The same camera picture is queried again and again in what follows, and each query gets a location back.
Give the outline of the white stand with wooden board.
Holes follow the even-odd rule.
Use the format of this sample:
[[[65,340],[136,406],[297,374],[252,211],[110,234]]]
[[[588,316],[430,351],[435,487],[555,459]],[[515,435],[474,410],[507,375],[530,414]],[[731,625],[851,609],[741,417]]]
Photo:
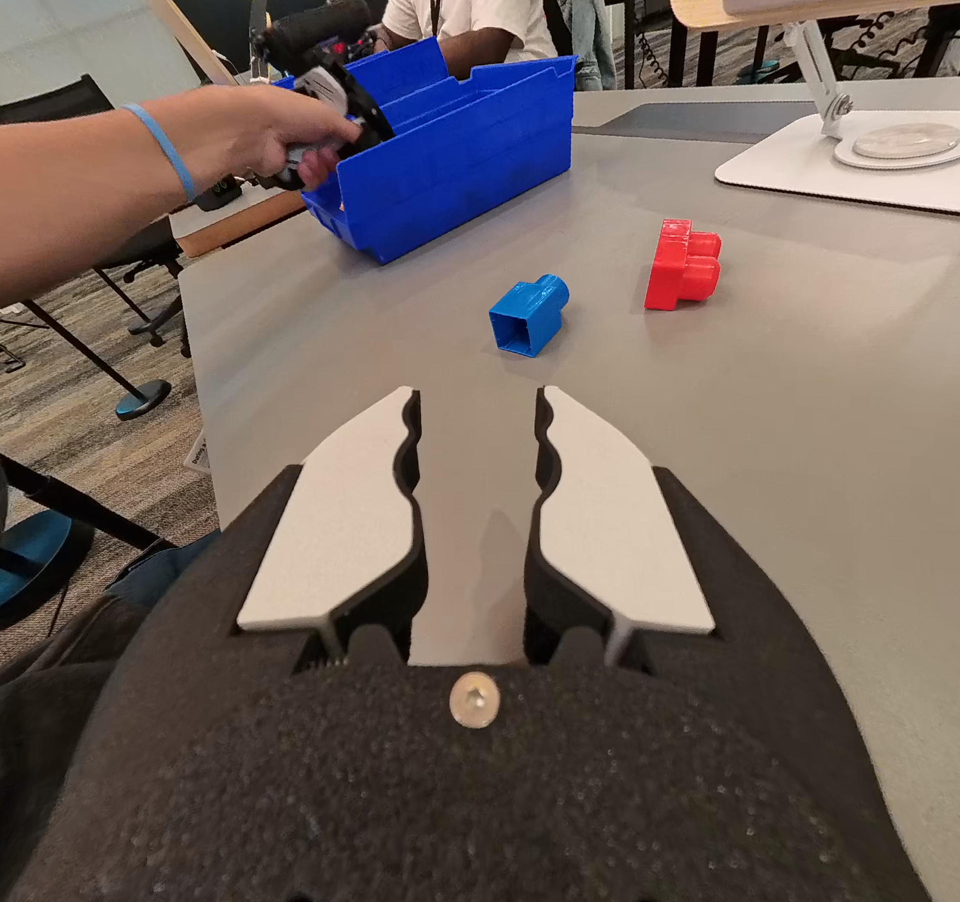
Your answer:
[[[723,19],[715,0],[670,0],[688,29],[719,32],[779,25],[798,62],[817,116],[802,117],[774,132],[715,171],[717,182],[875,204],[889,208],[958,214],[958,111],[855,109],[849,83],[839,83],[819,21],[906,11],[907,7],[800,7],[786,20],[771,16]]]
[[[145,1],[152,13],[210,83],[220,86],[239,84],[237,77],[231,74],[220,56],[210,48],[173,0]]]

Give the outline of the blue wristband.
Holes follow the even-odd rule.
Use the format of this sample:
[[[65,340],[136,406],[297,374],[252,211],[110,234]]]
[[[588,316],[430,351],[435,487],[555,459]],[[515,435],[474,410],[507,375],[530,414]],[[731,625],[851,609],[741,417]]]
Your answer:
[[[131,113],[150,134],[177,176],[183,190],[184,203],[186,205],[192,204],[199,195],[199,190],[187,167],[185,159],[174,146],[173,141],[170,140],[160,123],[138,104],[127,103],[121,106],[121,110]]]

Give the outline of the person's left forearm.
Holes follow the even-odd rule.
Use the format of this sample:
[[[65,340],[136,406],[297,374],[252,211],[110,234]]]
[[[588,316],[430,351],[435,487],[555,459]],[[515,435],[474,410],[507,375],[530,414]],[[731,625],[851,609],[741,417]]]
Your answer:
[[[3,126],[2,305],[69,280],[183,205],[174,170],[129,112]]]

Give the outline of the blue plastic bin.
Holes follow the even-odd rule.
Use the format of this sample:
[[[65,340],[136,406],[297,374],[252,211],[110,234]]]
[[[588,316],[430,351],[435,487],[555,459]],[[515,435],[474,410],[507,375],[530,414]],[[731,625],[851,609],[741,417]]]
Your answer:
[[[474,68],[381,109],[394,137],[301,194],[379,264],[570,169],[575,56]]]
[[[271,46],[264,45],[262,53],[269,67],[282,74],[272,86],[314,98],[342,116],[366,116],[449,76],[431,40],[344,65],[326,52],[328,43],[359,36],[329,36],[294,51],[281,47],[278,33],[270,35]]]

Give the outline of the blue one-stud toy block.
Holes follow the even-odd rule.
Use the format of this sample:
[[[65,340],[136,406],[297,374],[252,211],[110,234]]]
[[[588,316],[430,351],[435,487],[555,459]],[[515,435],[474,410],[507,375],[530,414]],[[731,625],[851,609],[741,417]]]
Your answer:
[[[494,341],[500,351],[536,357],[563,324],[570,300],[566,282],[553,274],[519,282],[488,311]]]

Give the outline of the person's blue jeans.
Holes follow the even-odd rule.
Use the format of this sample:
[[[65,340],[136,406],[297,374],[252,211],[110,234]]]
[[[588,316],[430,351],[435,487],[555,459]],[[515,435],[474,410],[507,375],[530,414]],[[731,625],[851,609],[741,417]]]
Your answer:
[[[150,610],[220,536],[221,531],[215,529],[184,546],[150,548],[128,563],[103,594]]]

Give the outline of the black device with green display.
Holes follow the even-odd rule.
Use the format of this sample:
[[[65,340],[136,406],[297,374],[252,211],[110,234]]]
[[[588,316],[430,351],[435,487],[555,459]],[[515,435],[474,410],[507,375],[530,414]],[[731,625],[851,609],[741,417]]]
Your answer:
[[[216,212],[237,200],[243,193],[244,180],[224,176],[211,188],[201,192],[192,202],[201,212]]]

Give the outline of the black round base stand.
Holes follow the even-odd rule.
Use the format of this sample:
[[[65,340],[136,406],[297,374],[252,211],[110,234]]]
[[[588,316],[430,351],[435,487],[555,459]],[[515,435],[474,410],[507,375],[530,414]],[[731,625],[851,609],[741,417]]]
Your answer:
[[[21,304],[30,314],[38,318],[43,325],[52,330],[68,345],[80,353],[81,356],[91,362],[99,371],[124,389],[126,395],[116,404],[114,409],[114,413],[119,420],[130,421],[142,417],[157,408],[170,395],[172,391],[170,382],[166,380],[150,380],[139,386],[135,385],[90,349],[90,347],[83,343],[75,334],[68,331],[60,321],[55,319],[36,302],[28,299]]]

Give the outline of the person's left hand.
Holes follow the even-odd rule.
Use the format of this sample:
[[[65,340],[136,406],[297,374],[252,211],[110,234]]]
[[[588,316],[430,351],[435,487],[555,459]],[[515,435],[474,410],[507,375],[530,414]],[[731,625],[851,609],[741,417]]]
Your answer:
[[[284,89],[209,86],[142,106],[184,158],[198,193],[227,175],[282,175],[288,150],[304,150],[294,166],[303,188],[318,188],[359,138],[358,125]]]

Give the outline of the black curved panel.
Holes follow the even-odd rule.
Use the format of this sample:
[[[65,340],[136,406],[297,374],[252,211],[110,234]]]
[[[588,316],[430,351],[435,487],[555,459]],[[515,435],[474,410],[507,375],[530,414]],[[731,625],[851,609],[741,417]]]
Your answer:
[[[260,34],[269,27],[271,18],[268,11],[269,0],[249,0],[249,19],[248,19],[248,53],[249,53],[249,79],[248,83],[268,84],[270,83],[270,67],[264,62],[258,54],[258,39]]]

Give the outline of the blue denim garment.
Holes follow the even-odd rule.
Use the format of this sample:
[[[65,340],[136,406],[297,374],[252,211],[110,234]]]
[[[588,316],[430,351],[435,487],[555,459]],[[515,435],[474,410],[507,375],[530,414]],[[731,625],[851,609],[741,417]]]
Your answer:
[[[605,0],[543,0],[543,7],[557,54],[577,57],[575,90],[615,90],[617,67]]]

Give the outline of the red two-stud toy block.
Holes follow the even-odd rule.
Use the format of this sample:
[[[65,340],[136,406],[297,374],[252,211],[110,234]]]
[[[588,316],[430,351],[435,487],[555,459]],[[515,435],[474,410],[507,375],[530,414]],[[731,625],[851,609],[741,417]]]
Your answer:
[[[722,240],[697,232],[690,220],[661,224],[644,305],[646,310],[674,310],[679,303],[702,303],[716,290]]]

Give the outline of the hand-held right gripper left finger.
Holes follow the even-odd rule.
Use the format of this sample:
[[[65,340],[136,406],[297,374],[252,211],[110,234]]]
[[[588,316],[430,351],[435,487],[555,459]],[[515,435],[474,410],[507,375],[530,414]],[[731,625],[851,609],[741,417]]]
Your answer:
[[[421,393],[403,385],[334,430],[298,469],[236,618],[244,632],[313,631],[330,660],[379,625],[408,661],[426,601]]]

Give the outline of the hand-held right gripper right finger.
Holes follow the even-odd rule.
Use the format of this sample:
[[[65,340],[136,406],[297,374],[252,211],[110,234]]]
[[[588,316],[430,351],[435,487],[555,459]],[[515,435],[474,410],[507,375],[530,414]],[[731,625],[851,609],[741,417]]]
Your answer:
[[[714,614],[647,456],[555,385],[535,393],[534,439],[526,661],[546,665],[576,628],[599,637],[608,665],[640,632],[714,635]]]

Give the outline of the teal round base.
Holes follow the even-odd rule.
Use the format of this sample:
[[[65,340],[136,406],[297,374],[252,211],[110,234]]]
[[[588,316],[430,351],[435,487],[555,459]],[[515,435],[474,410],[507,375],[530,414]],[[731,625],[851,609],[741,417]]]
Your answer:
[[[94,529],[44,510],[1,536],[1,630],[28,618],[63,589],[86,559]]]

